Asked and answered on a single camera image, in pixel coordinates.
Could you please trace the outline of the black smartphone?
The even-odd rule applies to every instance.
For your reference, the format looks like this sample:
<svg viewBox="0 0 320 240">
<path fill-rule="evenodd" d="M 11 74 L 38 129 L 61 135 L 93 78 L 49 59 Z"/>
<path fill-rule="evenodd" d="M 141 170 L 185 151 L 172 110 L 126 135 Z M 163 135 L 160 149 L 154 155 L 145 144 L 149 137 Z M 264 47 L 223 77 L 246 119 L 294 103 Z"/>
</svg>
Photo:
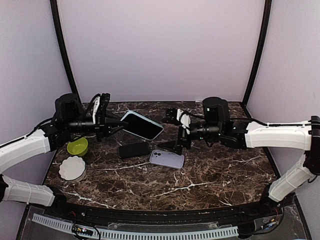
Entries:
<svg viewBox="0 0 320 240">
<path fill-rule="evenodd" d="M 150 147 L 147 142 L 137 142 L 132 144 L 126 144 L 118 148 L 118 157 L 120 159 L 146 156 L 149 153 L 150 153 Z"/>
</svg>

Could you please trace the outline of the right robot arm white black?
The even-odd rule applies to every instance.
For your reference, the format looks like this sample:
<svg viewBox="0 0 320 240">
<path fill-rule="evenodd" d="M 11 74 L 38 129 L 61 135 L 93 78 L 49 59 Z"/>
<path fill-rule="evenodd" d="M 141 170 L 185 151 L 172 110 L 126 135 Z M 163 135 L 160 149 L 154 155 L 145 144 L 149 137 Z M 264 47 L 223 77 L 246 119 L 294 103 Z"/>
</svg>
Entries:
<svg viewBox="0 0 320 240">
<path fill-rule="evenodd" d="M 208 147 L 220 143 L 232 149 L 290 148 L 303 154 L 285 175 L 265 189 L 262 201 L 255 205 L 255 213 L 266 217 L 282 201 L 305 182 L 320 174 L 320 118 L 293 123 L 264 123 L 254 118 L 230 116 L 225 99 L 207 97 L 202 101 L 203 116 L 192 122 L 194 115 L 180 108 L 168 108 L 162 122 L 178 127 L 175 141 L 165 142 L 160 148 L 181 155 L 190 149 L 193 140 L 203 140 Z"/>
</svg>

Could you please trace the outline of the white silicone phone case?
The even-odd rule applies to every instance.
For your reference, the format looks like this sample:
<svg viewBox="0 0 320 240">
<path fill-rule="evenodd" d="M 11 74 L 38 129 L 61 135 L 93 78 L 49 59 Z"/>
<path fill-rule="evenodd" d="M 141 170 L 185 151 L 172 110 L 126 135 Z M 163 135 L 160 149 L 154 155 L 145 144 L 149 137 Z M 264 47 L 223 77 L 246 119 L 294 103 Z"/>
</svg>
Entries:
<svg viewBox="0 0 320 240">
<path fill-rule="evenodd" d="M 181 169 L 184 165 L 185 156 L 168 151 L 153 150 L 149 162 L 154 165 L 164 166 L 173 169 Z"/>
</svg>

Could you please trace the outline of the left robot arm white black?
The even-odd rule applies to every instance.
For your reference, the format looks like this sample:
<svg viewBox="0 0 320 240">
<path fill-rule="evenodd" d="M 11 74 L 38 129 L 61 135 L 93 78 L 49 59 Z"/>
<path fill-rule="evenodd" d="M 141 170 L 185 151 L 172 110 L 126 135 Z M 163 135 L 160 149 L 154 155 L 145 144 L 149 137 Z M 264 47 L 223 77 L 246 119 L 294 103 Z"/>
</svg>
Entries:
<svg viewBox="0 0 320 240">
<path fill-rule="evenodd" d="M 110 94 L 96 94 L 87 108 L 78 95 L 67 93 L 55 100 L 53 117 L 40 122 L 30 133 L 0 146 L 0 199 L 50 207 L 60 218 L 67 218 L 70 206 L 59 199 L 60 191 L 46 185 L 19 181 L 4 175 L 9 168 L 34 156 L 56 151 L 72 140 L 72 134 L 95 134 L 97 141 L 128 126 L 107 111 Z"/>
</svg>

